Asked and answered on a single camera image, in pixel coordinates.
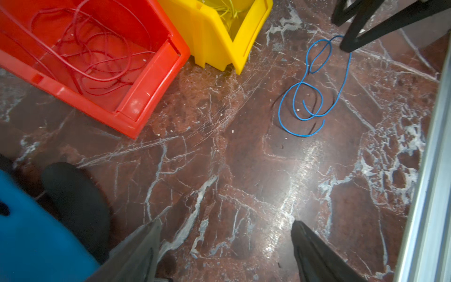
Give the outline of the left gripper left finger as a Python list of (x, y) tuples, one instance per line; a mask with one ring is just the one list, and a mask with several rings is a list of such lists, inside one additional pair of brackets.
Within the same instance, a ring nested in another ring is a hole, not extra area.
[(162, 224), (143, 226), (120, 250), (90, 276), (89, 282), (160, 282), (156, 277)]

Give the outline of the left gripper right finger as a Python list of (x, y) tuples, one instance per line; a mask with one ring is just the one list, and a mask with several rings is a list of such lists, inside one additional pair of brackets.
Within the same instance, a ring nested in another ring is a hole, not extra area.
[(292, 224), (291, 239), (302, 282), (363, 282), (304, 222)]

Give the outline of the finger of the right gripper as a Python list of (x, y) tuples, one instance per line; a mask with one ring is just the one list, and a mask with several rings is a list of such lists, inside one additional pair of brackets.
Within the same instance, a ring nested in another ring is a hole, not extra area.
[(359, 24), (364, 23), (364, 18), (362, 16), (358, 16), (357, 14), (361, 9), (364, 8), (365, 5), (366, 1), (364, 0), (356, 0), (349, 6), (347, 6), (346, 0), (337, 1), (331, 16), (332, 24), (340, 27), (347, 20), (350, 20), (353, 16), (356, 16), (355, 20)]
[(379, 23), (377, 26), (365, 32), (361, 32), (362, 29), (364, 29), (365, 24), (371, 19), (383, 3), (383, 1), (366, 1), (364, 8), (357, 14), (358, 16), (362, 16), (364, 18), (364, 23), (358, 23), (355, 20), (356, 16), (351, 18), (351, 25), (340, 44), (340, 49), (342, 51), (351, 53), (388, 33), (451, 8), (450, 1), (415, 1), (387, 20)]

